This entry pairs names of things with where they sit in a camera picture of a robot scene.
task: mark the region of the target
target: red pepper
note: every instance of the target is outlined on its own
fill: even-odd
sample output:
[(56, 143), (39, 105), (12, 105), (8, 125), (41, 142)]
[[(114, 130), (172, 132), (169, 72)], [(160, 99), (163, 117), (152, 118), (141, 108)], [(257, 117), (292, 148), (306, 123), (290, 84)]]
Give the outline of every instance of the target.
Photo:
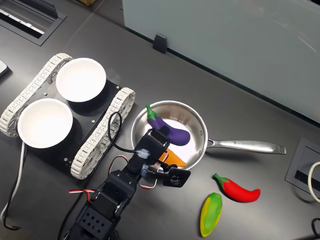
[(238, 202), (242, 202), (242, 203), (254, 202), (260, 196), (260, 192), (261, 192), (260, 189), (248, 191), (240, 187), (235, 182), (231, 181), (229, 178), (220, 177), (218, 176), (218, 174), (215, 174), (214, 177), (218, 180), (225, 194), (227, 194), (230, 198)]

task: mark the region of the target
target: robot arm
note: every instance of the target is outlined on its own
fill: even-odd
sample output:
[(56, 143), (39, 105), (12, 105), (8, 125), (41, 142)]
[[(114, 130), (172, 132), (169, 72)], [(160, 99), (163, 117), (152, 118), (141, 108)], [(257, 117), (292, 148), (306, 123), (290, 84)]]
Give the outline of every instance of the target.
[(169, 146), (166, 127), (150, 129), (137, 144), (135, 153), (123, 170), (113, 171), (99, 186), (77, 216), (73, 227), (64, 240), (111, 240), (116, 239), (115, 228), (121, 213), (133, 198), (137, 184), (143, 176), (163, 179), (163, 185), (182, 187), (190, 171), (176, 165), (161, 163), (164, 173), (148, 168), (158, 162)]

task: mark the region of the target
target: stainless steel pan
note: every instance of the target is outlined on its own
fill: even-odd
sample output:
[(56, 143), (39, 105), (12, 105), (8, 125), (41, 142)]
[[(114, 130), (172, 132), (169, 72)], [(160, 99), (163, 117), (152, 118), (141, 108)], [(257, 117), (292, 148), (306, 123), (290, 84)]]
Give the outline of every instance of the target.
[[(206, 125), (200, 115), (188, 105), (178, 101), (159, 101), (151, 105), (153, 111), (165, 120), (169, 125), (177, 129), (187, 130), (191, 139), (185, 146), (171, 144), (172, 150), (187, 166), (188, 170), (194, 167), (203, 157), (207, 148), (229, 148), (239, 149), (264, 154), (285, 154), (286, 148), (267, 142), (246, 141), (246, 140), (226, 140), (218, 141), (208, 139)], [(143, 135), (151, 126), (147, 122), (147, 110), (142, 110), (136, 117), (131, 130), (131, 143), (133, 148), (140, 141)]]

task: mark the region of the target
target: white wall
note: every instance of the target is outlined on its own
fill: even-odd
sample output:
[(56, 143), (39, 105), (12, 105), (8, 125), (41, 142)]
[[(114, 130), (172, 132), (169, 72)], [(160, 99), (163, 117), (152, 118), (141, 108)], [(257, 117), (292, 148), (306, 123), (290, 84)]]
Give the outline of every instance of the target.
[(125, 25), (320, 122), (320, 7), (308, 0), (123, 0)]

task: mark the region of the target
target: pan handle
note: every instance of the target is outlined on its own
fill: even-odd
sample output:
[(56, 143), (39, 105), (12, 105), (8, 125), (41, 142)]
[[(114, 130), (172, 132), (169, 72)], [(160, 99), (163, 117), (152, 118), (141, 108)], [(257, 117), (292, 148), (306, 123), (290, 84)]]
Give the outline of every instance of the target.
[(278, 146), (272, 143), (263, 141), (247, 141), (247, 140), (212, 140), (208, 139), (212, 145), (209, 148), (227, 148), (227, 149), (238, 149), (255, 153), (263, 154), (286, 154), (286, 148), (284, 146)]

